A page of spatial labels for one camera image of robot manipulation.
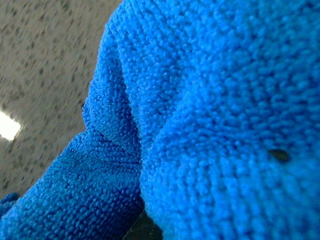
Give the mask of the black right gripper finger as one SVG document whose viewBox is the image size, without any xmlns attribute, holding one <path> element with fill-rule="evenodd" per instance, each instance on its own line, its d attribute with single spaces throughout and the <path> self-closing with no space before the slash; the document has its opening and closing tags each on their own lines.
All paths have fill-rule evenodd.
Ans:
<svg viewBox="0 0 320 240">
<path fill-rule="evenodd" d="M 163 240 L 163 231 L 148 216 L 143 209 L 123 240 Z"/>
</svg>

